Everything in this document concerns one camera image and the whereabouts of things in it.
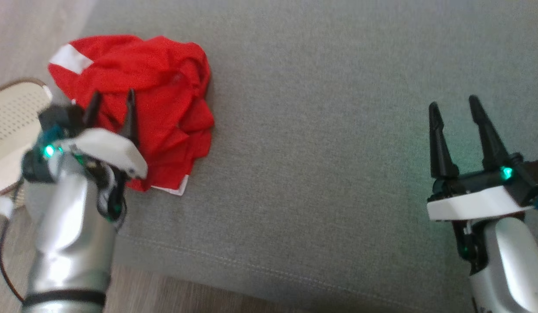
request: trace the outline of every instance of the white cable connector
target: white cable connector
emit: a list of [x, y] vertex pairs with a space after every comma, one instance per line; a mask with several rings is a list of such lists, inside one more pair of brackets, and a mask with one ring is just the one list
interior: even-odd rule
[[13, 212], [14, 203], [12, 202], [12, 200], [6, 196], [0, 196], [0, 215], [10, 220]]

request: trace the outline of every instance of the wire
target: wire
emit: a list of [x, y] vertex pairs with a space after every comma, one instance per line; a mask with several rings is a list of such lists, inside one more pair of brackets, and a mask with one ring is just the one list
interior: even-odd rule
[[[20, 178], [20, 180], [18, 180], [16, 182], [16, 186], [14, 187], [14, 192], [12, 194], [12, 202], [14, 204], [16, 204], [16, 199], [18, 198], [18, 193], [19, 193], [20, 188], [21, 188], [23, 183], [24, 183], [23, 178]], [[10, 291], [12, 291], [12, 293], [16, 296], [16, 298], [18, 298], [18, 300], [20, 300], [21, 303], [23, 303], [24, 298], [20, 295], [20, 293], [18, 293], [18, 291], [16, 290], [16, 288], [12, 284], [12, 281], [8, 277], [7, 270], [5, 269], [4, 262], [3, 262], [4, 240], [5, 240], [6, 236], [7, 236], [7, 230], [8, 230], [9, 224], [10, 224], [9, 219], [4, 221], [3, 231], [0, 234], [0, 273], [1, 273], [1, 275], [3, 275], [3, 279], [4, 279], [5, 283], [7, 283], [8, 287], [10, 288]]]

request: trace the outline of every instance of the red cloth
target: red cloth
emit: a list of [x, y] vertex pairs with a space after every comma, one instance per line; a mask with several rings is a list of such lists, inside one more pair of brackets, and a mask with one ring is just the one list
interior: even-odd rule
[[[136, 91], [139, 150], [149, 169], [146, 180], [132, 180], [128, 186], [177, 190], [194, 159], [205, 157], [211, 145], [215, 122], [204, 99], [211, 75], [205, 52], [195, 43], [162, 36], [146, 41], [130, 35], [96, 36], [69, 45], [77, 50], [76, 57], [65, 53], [71, 47], [62, 47], [49, 72], [83, 108], [94, 91], [102, 93], [97, 127], [118, 131], [128, 90]], [[82, 70], [66, 65], [63, 58], [82, 65]]]

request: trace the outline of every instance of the stitched seam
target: stitched seam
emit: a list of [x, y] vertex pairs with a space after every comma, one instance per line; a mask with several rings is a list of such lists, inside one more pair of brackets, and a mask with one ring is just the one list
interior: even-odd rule
[[120, 235], [120, 236], [123, 236], [124, 238], [127, 238], [127, 239], [133, 241], [134, 243], [136, 243], [136, 244], [138, 244], [140, 246], [148, 247], [148, 245], [146, 245], [144, 243], [144, 242], [147, 242], [149, 244], [155, 244], [157, 247], [159, 247], [161, 249], [164, 249], [164, 250], [176, 251], [176, 252], [185, 253], [185, 254], [188, 254], [188, 255], [191, 255], [191, 256], [201, 257], [201, 258], [206, 259], [208, 261], [218, 262], [218, 263], [221, 263], [221, 264], [224, 264], [224, 265], [237, 267], [239, 269], [245, 269], [245, 270], [256, 272], [256, 273], [263, 274], [263, 275], [273, 276], [273, 277], [276, 277], [278, 279], [285, 279], [285, 280], [292, 281], [292, 282], [295, 282], [295, 283], [302, 283], [304, 285], [307, 285], [307, 286], [313, 287], [313, 288], [319, 288], [319, 289], [323, 289], [323, 290], [327, 290], [327, 291], [331, 291], [331, 292], [337, 291], [337, 290], [346, 291], [348, 293], [354, 293], [354, 294], [361, 295], [361, 296], [364, 296], [364, 297], [367, 297], [367, 298], [372, 298], [372, 299], [375, 299], [375, 300], [383, 301], [389, 306], [396, 305], [396, 306], [400, 306], [400, 307], [404, 307], [404, 308], [407, 308], [407, 309], [412, 309], [412, 310], [416, 310], [416, 311], [420, 311], [420, 312], [431, 312], [429, 309], [424, 309], [422, 307], [407, 305], [406, 303], [401, 303], [399, 301], [387, 299], [387, 298], [384, 298], [384, 297], [380, 297], [378, 295], [365, 293], [365, 292], [360, 291], [360, 290], [355, 290], [355, 289], [351, 289], [351, 288], [347, 288], [347, 287], [333, 285], [333, 284], [330, 284], [330, 283], [325, 283], [325, 282], [320, 281], [320, 280], [311, 279], [309, 277], [299, 276], [299, 275], [288, 273], [288, 272], [283, 272], [283, 271], [279, 271], [279, 270], [275, 270], [275, 269], [270, 269], [270, 268], [267, 268], [267, 267], [264, 267], [264, 266], [249, 264], [249, 263], [233, 260], [233, 259], [222, 257], [222, 256], [216, 256], [216, 255], [208, 253], [208, 252], [204, 252], [204, 251], [200, 251], [200, 250], [196, 250], [196, 249], [192, 249], [192, 248], [188, 248], [188, 247], [178, 246], [176, 244], [171, 245], [170, 247], [166, 247], [166, 246], [164, 246], [164, 244], [162, 244], [160, 242], [157, 242], [155, 240], [150, 240], [150, 239], [146, 239], [146, 238], [133, 238], [133, 237], [126, 236], [126, 235]]

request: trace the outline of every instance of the wooden floor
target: wooden floor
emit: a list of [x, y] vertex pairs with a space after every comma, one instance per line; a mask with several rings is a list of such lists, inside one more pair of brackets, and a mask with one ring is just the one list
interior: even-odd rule
[[[19, 77], [52, 80], [46, 65], [63, 43], [77, 38], [96, 0], [0, 0], [0, 85]], [[25, 210], [15, 214], [5, 245], [13, 283], [25, 292], [34, 257], [35, 228]], [[19, 311], [0, 276], [0, 313]], [[114, 265], [108, 313], [276, 313], [287, 307], [155, 273]]]

